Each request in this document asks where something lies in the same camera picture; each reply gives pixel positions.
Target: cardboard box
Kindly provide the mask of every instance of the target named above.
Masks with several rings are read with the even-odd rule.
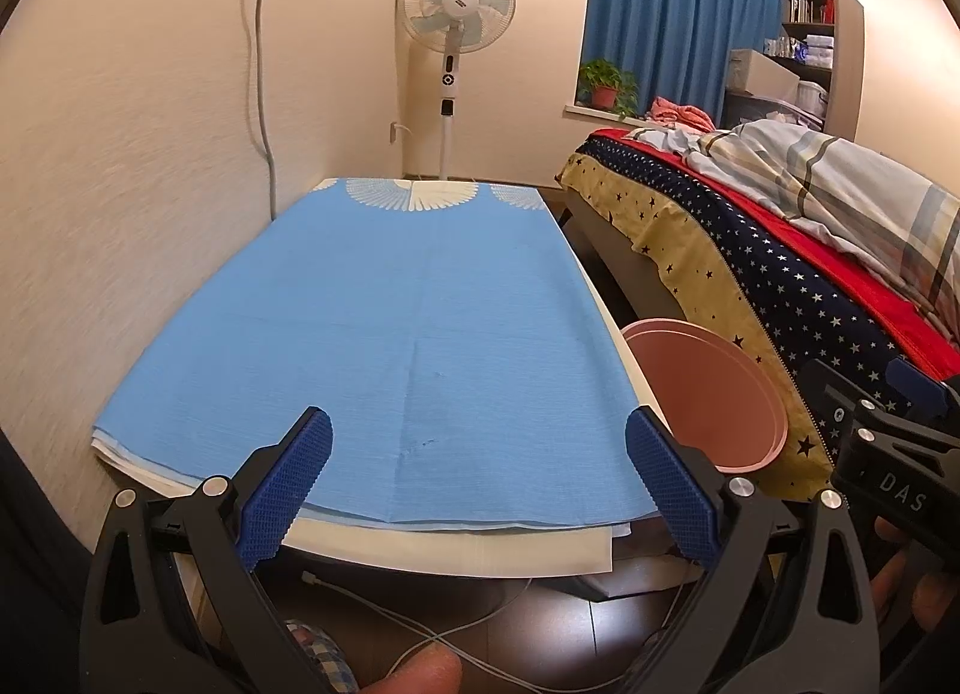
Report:
[[[757,98],[797,103],[800,77],[752,49],[731,49],[727,88]]]

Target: pink towel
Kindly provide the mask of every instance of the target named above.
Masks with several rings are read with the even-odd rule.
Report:
[[[661,96],[654,98],[647,116],[654,122],[664,122],[665,124],[683,122],[684,125],[689,125],[691,128],[704,133],[716,130],[713,120],[703,109],[698,109],[696,106],[677,106],[677,104],[671,103]]]

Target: plant pot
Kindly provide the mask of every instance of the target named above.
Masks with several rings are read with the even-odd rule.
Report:
[[[602,109],[608,112],[616,104],[616,96],[619,91],[612,86],[596,86],[593,88],[593,94],[590,96],[590,104],[594,109]]]

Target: white standing fan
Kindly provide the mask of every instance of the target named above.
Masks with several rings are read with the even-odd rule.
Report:
[[[440,179],[450,168],[460,55],[490,46],[507,30],[517,0],[397,0],[397,14],[414,40],[443,52],[440,74]]]

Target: hand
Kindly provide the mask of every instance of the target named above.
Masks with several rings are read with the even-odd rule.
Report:
[[[457,694],[462,671],[457,654],[435,642],[360,694]]]
[[[875,524],[877,536],[888,542],[905,543],[909,541],[900,529],[883,518],[877,518]],[[877,616],[885,614],[891,598],[896,593],[896,589],[904,578],[904,566],[906,565],[906,551],[899,551],[894,558],[887,561],[886,565],[877,573],[870,586],[874,594],[874,606],[877,609]],[[947,574],[946,572],[935,572],[923,575],[913,592],[913,617],[925,632],[932,632],[937,624],[944,617],[950,602],[957,594],[960,587],[960,576]]]

